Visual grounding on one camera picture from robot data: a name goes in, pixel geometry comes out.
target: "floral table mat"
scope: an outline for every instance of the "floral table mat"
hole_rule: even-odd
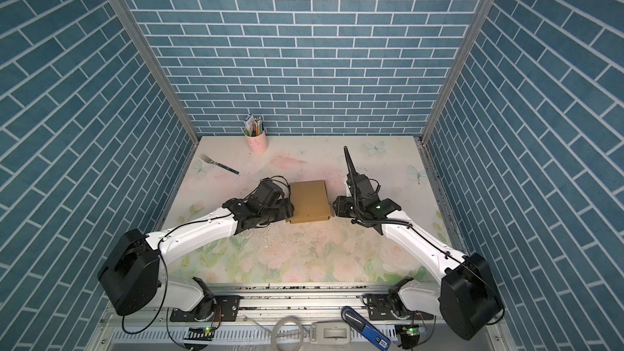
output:
[[[243,137],[203,137],[163,229],[209,213],[230,198],[244,198],[264,178],[324,180],[331,204],[345,195],[347,145],[356,170],[377,179],[379,197],[391,198],[425,230],[450,243],[413,137],[269,137],[262,155]],[[201,153],[240,172],[199,159]],[[432,280],[420,262],[372,228],[349,219],[247,230],[214,241],[171,263],[170,274],[214,283],[388,282],[410,275]]]

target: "brick wall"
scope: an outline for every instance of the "brick wall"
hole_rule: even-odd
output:
[[[0,350],[84,347],[190,143],[106,0],[0,0]]]
[[[418,135],[478,0],[127,0],[203,135]]]
[[[431,152],[519,349],[624,348],[624,0],[496,0]]]

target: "pink cup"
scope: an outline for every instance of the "pink cup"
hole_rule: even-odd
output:
[[[264,130],[260,136],[250,137],[245,135],[245,139],[247,140],[247,144],[249,145],[249,150],[253,153],[264,153],[269,147],[267,141],[267,131]]]

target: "tabletop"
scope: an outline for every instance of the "tabletop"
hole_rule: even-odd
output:
[[[163,229],[206,215],[230,198],[244,198],[262,178],[273,175],[289,182],[324,180],[331,204],[346,193],[347,145],[356,171],[381,184],[381,199],[393,199],[418,225],[450,245],[413,137],[275,136],[268,142],[264,154],[252,154],[244,137],[203,137]],[[202,153],[240,175],[203,162]],[[393,241],[339,217],[247,230],[183,256],[169,271],[209,284],[395,283],[408,275],[433,279]]]

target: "brown box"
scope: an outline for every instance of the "brown box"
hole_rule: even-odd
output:
[[[294,206],[294,215],[288,220],[291,224],[327,221],[332,215],[324,181],[291,183],[290,201]]]

